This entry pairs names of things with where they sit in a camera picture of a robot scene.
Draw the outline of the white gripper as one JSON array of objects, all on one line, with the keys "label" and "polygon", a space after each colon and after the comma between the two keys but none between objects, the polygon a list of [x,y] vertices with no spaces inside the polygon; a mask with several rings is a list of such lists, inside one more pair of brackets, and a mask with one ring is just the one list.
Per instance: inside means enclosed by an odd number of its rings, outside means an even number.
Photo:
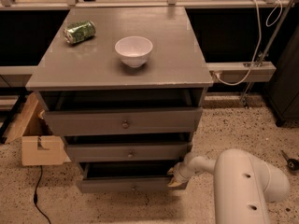
[{"label": "white gripper", "polygon": [[189,162],[179,162],[174,168],[170,168],[167,171],[168,175],[172,175],[173,178],[168,183],[170,188],[178,187],[181,183],[186,183],[189,181],[194,175],[196,171],[194,165]]}]

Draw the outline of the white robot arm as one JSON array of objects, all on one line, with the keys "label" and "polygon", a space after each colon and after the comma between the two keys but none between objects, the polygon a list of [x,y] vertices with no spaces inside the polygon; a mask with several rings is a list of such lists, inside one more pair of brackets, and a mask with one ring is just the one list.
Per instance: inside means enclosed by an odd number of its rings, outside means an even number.
[{"label": "white robot arm", "polygon": [[267,205],[288,197],[290,182],[277,167],[240,149],[215,159],[188,153],[170,168],[170,187],[203,172],[213,175],[216,224],[271,224]]}]

